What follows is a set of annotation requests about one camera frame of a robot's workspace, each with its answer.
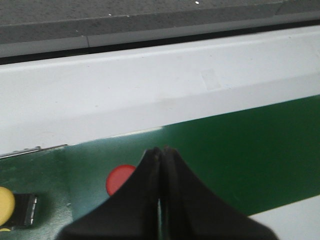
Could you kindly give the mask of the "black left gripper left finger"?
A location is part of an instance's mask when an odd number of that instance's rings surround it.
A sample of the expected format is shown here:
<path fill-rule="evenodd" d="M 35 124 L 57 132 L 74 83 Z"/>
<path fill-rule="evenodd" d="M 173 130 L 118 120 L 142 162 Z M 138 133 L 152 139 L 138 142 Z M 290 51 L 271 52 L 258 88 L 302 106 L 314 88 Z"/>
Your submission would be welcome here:
<path fill-rule="evenodd" d="M 127 181 L 99 207 L 66 225 L 58 240 L 156 240 L 160 158 L 148 149 Z"/>

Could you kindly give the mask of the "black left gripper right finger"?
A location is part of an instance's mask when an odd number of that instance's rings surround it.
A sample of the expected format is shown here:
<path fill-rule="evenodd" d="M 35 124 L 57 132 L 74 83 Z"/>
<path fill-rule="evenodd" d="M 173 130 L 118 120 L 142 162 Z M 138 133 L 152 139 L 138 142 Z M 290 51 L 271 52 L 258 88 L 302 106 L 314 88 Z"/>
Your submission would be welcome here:
<path fill-rule="evenodd" d="M 239 212 L 214 194 L 179 152 L 162 151 L 160 202 L 164 236 L 171 240 L 276 240 L 267 226 Z"/>

